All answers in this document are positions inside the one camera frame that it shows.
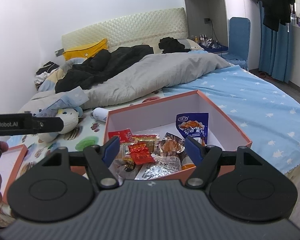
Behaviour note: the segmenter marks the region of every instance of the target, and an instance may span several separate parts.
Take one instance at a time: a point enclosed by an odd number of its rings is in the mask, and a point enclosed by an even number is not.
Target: plush toy head
[[[43,142],[51,142],[59,134],[66,134],[72,131],[79,122],[79,113],[72,108],[60,109],[56,117],[60,117],[63,120],[63,129],[60,132],[39,133],[38,136]]]

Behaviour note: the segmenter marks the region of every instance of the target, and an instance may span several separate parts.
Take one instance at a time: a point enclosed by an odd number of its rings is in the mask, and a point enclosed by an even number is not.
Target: pink box
[[[109,111],[104,143],[108,132],[129,128],[132,134],[160,134],[169,132],[182,138],[176,128],[176,116],[182,113],[209,113],[208,145],[235,151],[238,146],[251,147],[248,136],[201,91],[195,90],[171,97]],[[157,179],[180,179],[183,183],[195,168],[190,168]],[[232,171],[233,166],[222,166],[219,175]]]

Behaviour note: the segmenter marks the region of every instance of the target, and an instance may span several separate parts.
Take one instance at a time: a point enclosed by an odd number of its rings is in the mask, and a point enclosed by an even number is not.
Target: blue chair
[[[250,43],[250,20],[248,18],[232,17],[229,21],[229,53],[222,57],[245,70],[248,67]]]

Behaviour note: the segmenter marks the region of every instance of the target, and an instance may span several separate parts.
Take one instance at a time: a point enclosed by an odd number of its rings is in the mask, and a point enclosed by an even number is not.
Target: quilted headboard
[[[112,52],[118,47],[157,44],[164,37],[188,38],[184,8],[165,9],[123,16],[96,23],[62,36],[64,50],[85,45],[104,38]]]

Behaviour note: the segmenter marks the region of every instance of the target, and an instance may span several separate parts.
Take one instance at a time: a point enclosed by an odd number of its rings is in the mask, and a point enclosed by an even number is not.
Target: blue curtain
[[[264,8],[261,2],[261,51],[259,71],[268,73],[275,79],[289,82],[292,68],[293,29],[291,24],[279,26],[275,32],[262,24]]]

